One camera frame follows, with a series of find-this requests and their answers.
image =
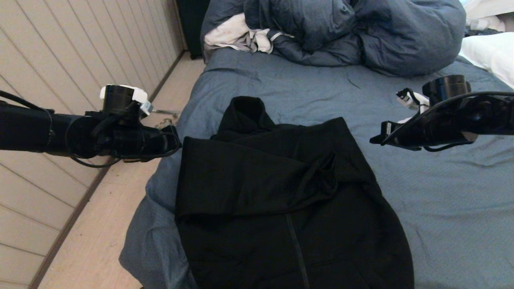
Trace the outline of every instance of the white pillow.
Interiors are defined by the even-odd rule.
[[[459,55],[514,89],[514,32],[466,37]]]

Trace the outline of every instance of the bed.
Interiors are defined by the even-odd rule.
[[[210,8],[204,27],[218,25],[220,13]],[[314,125],[343,117],[406,232],[416,288],[512,288],[512,138],[480,136],[473,145],[440,153],[369,142],[381,122],[412,116],[396,102],[398,90],[420,92],[426,82],[453,74],[465,75],[473,91],[512,91],[462,57],[436,73],[407,79],[360,65],[303,66],[222,48],[196,82],[177,129],[182,139],[209,138],[230,100],[241,95],[261,98],[275,123]],[[145,289],[196,288],[174,223],[180,161],[179,151],[160,162],[120,256]]]

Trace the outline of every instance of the wooden floor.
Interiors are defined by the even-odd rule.
[[[186,52],[154,101],[155,110],[181,111],[205,65]],[[151,126],[169,118],[152,114]],[[111,167],[89,200],[46,273],[41,289],[140,289],[141,284],[118,262],[125,233],[144,187],[159,160]]]

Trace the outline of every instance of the black jacket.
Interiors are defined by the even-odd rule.
[[[234,98],[186,138],[176,223],[200,288],[413,288],[407,239],[337,118],[276,125]]]

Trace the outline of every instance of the wall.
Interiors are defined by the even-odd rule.
[[[108,83],[151,94],[183,50],[178,27],[170,0],[2,0],[0,89],[79,115],[101,109]],[[1,289],[28,287],[98,173],[0,152]]]

